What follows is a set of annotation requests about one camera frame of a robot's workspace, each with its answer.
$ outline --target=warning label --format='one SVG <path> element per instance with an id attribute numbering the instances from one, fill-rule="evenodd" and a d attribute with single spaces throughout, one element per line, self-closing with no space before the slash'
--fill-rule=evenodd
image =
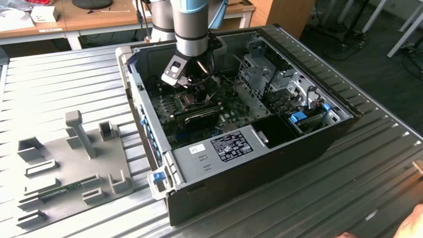
<path id="1" fill-rule="evenodd" d="M 253 151 L 240 131 L 212 140 L 211 143 L 224 162 Z"/>

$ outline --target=cabinet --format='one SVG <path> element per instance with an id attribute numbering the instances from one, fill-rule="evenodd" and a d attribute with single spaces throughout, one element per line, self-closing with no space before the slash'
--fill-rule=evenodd
<path id="1" fill-rule="evenodd" d="M 277 23 L 299 39 L 315 0 L 249 0 L 256 7 L 249 26 Z"/>

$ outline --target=person's hand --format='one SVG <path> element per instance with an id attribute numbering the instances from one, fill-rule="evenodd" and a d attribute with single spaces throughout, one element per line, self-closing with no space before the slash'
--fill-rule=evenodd
<path id="1" fill-rule="evenodd" d="M 423 204 L 419 204 L 398 228 L 394 238 L 423 237 Z"/>
<path id="2" fill-rule="evenodd" d="M 335 238 L 358 238 L 355 235 L 352 235 L 348 232 L 342 233 L 340 236 L 335 237 Z"/>

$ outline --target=cable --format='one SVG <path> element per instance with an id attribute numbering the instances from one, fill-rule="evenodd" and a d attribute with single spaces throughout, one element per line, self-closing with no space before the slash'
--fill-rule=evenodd
<path id="1" fill-rule="evenodd" d="M 331 60 L 335 60 L 335 61 L 346 61 L 346 60 L 350 59 L 359 51 L 360 51 L 360 48 L 358 48 L 356 51 L 354 51 L 348 56 L 346 56 L 346 57 L 342 58 L 342 59 L 338 59 L 338 58 L 334 58 L 334 57 L 328 56 L 327 53 L 324 52 L 324 50 L 321 51 L 321 53 L 323 53 L 323 55 L 324 55 L 328 59 L 331 59 Z"/>
<path id="2" fill-rule="evenodd" d="M 416 78 L 418 80 L 420 80 L 420 81 L 423 82 L 423 79 L 422 79 L 418 75 L 415 75 L 415 74 L 410 71 L 410 69 L 407 68 L 406 62 L 404 62 L 406 56 L 407 56 L 407 55 L 404 54 L 404 55 L 403 55 L 403 59 L 402 59 L 403 68 L 404 68 L 404 70 L 407 71 L 407 73 L 408 73 L 414 78 Z"/>
<path id="3" fill-rule="evenodd" d="M 320 15 L 319 15 L 319 9 L 317 9 L 317 0 L 315 1 L 315 9 L 316 9 L 316 15 L 317 15 L 317 19 L 319 19 L 319 25 L 323 25 Z"/>
<path id="4" fill-rule="evenodd" d="M 141 30 L 143 30 L 143 21 L 140 21 L 141 19 L 141 13 L 140 13 L 140 7 L 139 7 L 139 0 L 135 0 L 136 1 L 136 8 L 137 8 L 137 20 L 139 20 L 139 23 L 141 25 Z"/>
<path id="5" fill-rule="evenodd" d="M 147 18 L 145 18 L 145 11 L 144 11 L 144 4 L 141 4 L 141 10 L 143 10 L 143 17 L 144 17 L 144 21 L 145 21 L 145 25 L 147 25 Z M 148 31 L 148 25 L 147 25 L 147 37 L 148 37 L 148 40 L 151 40 L 151 37 L 149 37 L 149 31 Z"/>
<path id="6" fill-rule="evenodd" d="M 85 36 L 85 37 L 89 39 L 96 39 L 96 38 L 99 38 L 99 36 L 100 36 L 100 34 L 97 34 L 96 36 L 92 36 L 92 37 L 89 37 L 89 36 Z"/>
<path id="7" fill-rule="evenodd" d="M 145 3 L 147 9 L 148 9 L 148 11 L 149 11 L 149 13 L 151 13 L 151 9 L 149 9 L 149 6 L 148 6 L 147 1 L 145 1 L 145 0 L 141 0 L 141 1 Z"/>
<path id="8" fill-rule="evenodd" d="M 232 52 L 228 51 L 228 53 L 229 53 L 229 55 L 233 56 L 233 58 L 236 58 L 236 60 L 237 60 L 237 61 L 241 63 L 241 65 L 247 68 L 247 64 L 240 60 L 240 58 L 239 58 Z"/>

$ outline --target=green circuit board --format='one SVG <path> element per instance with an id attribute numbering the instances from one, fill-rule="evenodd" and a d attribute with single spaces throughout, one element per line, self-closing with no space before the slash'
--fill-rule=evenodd
<path id="1" fill-rule="evenodd" d="M 211 80 L 204 86 L 209 98 L 204 103 L 193 102 L 189 91 L 176 92 L 173 90 L 173 93 L 151 98 L 173 149 L 229 132 L 255 119 L 249 114 L 248 106 L 236 96 L 232 81 L 221 80 L 219 87 Z M 207 115 L 207 113 L 212 114 L 215 123 L 199 130 L 187 130 L 185 120 L 196 115 Z"/>

